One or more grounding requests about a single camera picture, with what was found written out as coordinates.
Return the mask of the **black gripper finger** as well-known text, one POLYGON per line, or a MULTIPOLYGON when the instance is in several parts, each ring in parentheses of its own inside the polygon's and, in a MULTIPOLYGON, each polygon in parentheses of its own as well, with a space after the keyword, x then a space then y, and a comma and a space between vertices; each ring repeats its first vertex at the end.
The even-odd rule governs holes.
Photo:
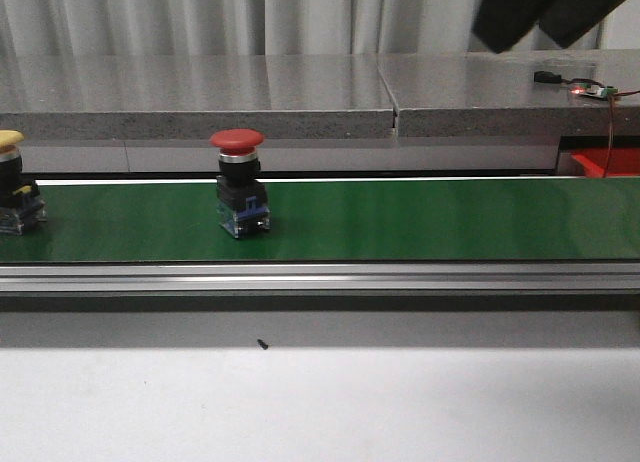
POLYGON ((493 53, 510 50, 538 24, 557 45, 573 41, 552 29, 551 12, 557 0, 481 0, 472 26, 473 34, 493 53))
POLYGON ((626 0, 553 0, 538 26, 553 42, 568 48, 626 0))

